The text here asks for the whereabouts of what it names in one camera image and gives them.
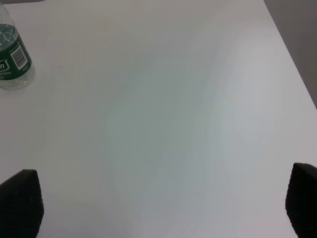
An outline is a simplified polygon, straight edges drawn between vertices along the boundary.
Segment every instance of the barcode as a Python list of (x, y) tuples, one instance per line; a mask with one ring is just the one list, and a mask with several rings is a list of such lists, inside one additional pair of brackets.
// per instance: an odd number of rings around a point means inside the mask
[(21, 46), (19, 46), (13, 53), (11, 53), (11, 57), (19, 70), (23, 68), (28, 62), (28, 59), (26, 58)]

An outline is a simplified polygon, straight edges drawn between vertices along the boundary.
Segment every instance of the plastic water bottle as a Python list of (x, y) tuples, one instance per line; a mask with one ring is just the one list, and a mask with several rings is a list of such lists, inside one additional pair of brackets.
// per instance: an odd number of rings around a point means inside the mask
[(31, 58), (5, 7), (0, 3), (0, 87), (16, 90), (34, 77)]

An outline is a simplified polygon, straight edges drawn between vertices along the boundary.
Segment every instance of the white table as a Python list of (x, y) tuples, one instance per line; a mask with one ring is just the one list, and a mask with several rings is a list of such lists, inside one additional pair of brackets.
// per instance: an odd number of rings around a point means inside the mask
[(39, 238), (295, 238), (317, 111), (262, 0), (7, 6), (35, 81), (0, 92), (0, 181), (34, 168)]

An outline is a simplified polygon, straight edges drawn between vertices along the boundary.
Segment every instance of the green bottle label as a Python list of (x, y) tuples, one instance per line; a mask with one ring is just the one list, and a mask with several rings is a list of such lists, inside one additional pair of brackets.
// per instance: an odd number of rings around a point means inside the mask
[(32, 61), (20, 35), (7, 49), (0, 51), (0, 80), (12, 80), (24, 75)]

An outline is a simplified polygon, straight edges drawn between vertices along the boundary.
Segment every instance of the black object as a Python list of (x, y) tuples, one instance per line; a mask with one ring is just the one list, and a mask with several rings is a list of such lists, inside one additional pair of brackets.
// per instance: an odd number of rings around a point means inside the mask
[(317, 168), (309, 164), (294, 164), (285, 206), (298, 237), (316, 238)]
[(43, 215), (36, 170), (22, 170), (0, 185), (0, 238), (35, 238)]
[(11, 4), (11, 3), (26, 3), (26, 2), (35, 2), (35, 1), (44, 1), (44, 0), (1, 0), (1, 3)]

